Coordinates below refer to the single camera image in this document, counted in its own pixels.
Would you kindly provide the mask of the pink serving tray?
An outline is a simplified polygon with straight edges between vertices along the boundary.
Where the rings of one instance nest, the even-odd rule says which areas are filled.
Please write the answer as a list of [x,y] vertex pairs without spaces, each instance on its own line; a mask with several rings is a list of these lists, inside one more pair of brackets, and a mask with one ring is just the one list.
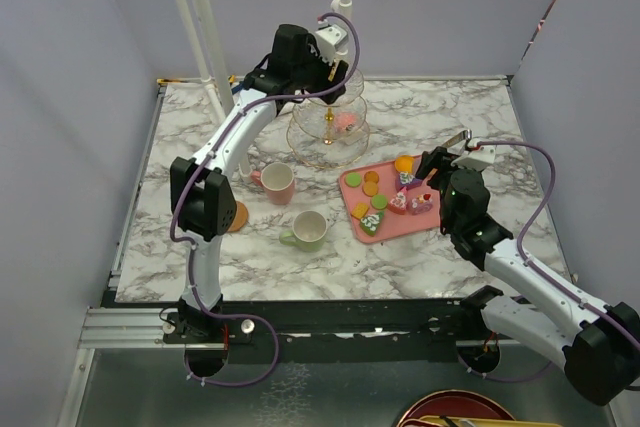
[[[371,206],[371,197],[366,196],[362,191],[362,185],[365,182],[364,175],[368,171],[375,171],[379,175],[379,192],[378,194],[384,194],[388,198],[388,202],[396,194],[395,181],[398,172],[394,168],[394,160],[387,160],[377,164],[369,164],[354,169],[344,171],[338,177],[338,185],[347,211],[347,217],[351,224],[354,236],[364,244],[372,244],[374,242],[383,242],[393,238],[405,236],[408,234],[416,233],[419,231],[430,230],[437,228],[440,225],[439,218],[439,194],[436,190],[431,189],[426,185],[424,180],[421,187],[412,189],[407,192],[408,204],[416,196],[424,193],[431,195],[433,202],[433,208],[426,213],[420,215],[412,215],[408,210],[404,215],[397,215],[387,209],[377,210]],[[360,186],[351,188],[345,184],[345,176],[349,172],[357,172],[362,177],[362,183]],[[360,228],[360,220],[351,217],[351,210],[359,202],[367,203],[370,205],[370,210],[367,214],[371,214],[377,211],[384,211],[385,216],[382,220],[380,228],[374,237],[366,235]]]

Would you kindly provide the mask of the three-tier glass dessert stand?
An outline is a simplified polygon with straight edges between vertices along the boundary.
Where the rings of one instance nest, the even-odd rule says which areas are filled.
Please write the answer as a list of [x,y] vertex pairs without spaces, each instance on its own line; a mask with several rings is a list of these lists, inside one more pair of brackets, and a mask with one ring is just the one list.
[[295,104],[286,133],[287,143],[302,163],[334,169],[358,160],[370,138],[364,77],[356,70],[346,92],[333,104],[312,98]]

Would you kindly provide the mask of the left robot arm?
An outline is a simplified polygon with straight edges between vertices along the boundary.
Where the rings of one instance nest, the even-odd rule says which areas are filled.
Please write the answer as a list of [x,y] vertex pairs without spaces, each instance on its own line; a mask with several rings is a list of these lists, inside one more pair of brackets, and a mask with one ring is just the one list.
[[337,13],[326,13],[318,22],[314,32],[280,25],[270,52],[245,75],[219,129],[191,158],[177,157],[170,166],[170,238],[188,246],[179,305],[183,312],[192,310],[186,329],[199,341],[220,332],[220,250],[237,212],[230,180],[241,158],[287,103],[318,98],[333,104],[358,66],[357,59],[340,57],[347,44],[360,47],[353,24]]

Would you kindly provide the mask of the pink-handled metal tongs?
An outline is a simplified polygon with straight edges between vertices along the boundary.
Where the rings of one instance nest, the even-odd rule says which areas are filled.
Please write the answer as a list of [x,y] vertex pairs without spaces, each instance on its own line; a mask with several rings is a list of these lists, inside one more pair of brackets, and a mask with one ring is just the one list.
[[445,141],[441,146],[433,149],[430,161],[431,171],[427,182],[429,187],[438,190],[440,182],[457,169],[451,162],[465,152],[465,148],[471,138],[471,130],[464,129]]

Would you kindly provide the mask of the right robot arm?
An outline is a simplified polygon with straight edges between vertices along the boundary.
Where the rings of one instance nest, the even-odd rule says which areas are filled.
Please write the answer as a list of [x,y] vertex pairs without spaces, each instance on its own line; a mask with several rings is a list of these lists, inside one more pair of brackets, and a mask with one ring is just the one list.
[[472,338],[492,331],[518,341],[561,369],[583,398],[604,406],[639,379],[639,315],[624,302],[610,305],[579,289],[489,215],[482,173],[498,145],[470,140],[461,155],[439,146],[423,152],[416,169],[440,196],[440,231],[455,251],[529,303],[483,288],[460,312],[461,330]]

